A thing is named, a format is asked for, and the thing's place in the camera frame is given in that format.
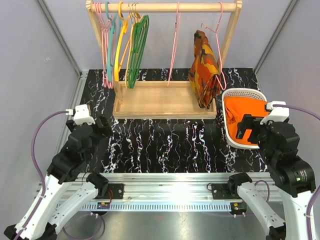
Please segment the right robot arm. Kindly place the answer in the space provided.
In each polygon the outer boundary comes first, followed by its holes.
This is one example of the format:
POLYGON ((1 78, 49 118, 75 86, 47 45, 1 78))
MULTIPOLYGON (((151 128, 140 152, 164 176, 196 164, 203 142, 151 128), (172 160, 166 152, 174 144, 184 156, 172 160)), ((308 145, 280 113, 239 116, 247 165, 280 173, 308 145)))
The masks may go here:
POLYGON ((285 218, 279 217, 256 193, 246 173, 229 177, 227 193, 241 198, 265 231, 267 240, 315 240, 313 203, 319 194, 312 167, 298 156, 300 137, 287 120, 262 123, 262 118, 246 114, 237 124, 236 138, 251 130, 248 141, 258 144, 265 157, 270 177, 281 196, 285 218))

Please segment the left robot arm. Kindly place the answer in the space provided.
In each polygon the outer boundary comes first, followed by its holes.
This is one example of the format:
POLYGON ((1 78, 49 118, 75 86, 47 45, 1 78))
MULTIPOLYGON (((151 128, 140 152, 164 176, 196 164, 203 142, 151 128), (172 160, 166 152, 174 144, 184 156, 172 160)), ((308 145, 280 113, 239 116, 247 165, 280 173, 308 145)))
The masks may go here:
POLYGON ((55 240, 67 221, 88 201, 107 196, 109 181, 100 173, 91 173, 85 183, 61 206, 63 193, 77 179, 92 158, 96 146, 112 134, 105 116, 97 120, 66 122, 70 134, 51 161, 42 188, 23 218, 4 230, 10 240, 55 240))

